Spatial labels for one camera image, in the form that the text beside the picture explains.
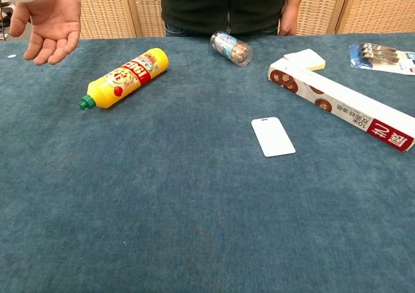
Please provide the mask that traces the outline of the person's left hand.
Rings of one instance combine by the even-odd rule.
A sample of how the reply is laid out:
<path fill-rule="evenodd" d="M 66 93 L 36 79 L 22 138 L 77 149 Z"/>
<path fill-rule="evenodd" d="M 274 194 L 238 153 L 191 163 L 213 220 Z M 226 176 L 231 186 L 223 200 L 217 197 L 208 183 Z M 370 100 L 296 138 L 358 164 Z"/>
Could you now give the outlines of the person's left hand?
<path fill-rule="evenodd" d="M 297 20 L 299 6 L 286 3 L 281 11 L 279 21 L 279 36 L 295 36 L 297 35 Z"/>

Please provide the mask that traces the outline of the person's right hand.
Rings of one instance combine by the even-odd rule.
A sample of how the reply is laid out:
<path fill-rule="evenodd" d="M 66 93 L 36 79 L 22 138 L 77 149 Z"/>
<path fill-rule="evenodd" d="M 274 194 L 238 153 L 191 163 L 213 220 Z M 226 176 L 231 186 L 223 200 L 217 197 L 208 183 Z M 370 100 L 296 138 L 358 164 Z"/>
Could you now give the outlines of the person's right hand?
<path fill-rule="evenodd" d="M 10 22 L 17 38 L 31 23 L 29 44 L 23 58 L 36 65 L 56 65 L 78 45 L 81 31 L 81 0 L 34 0 L 18 2 Z"/>

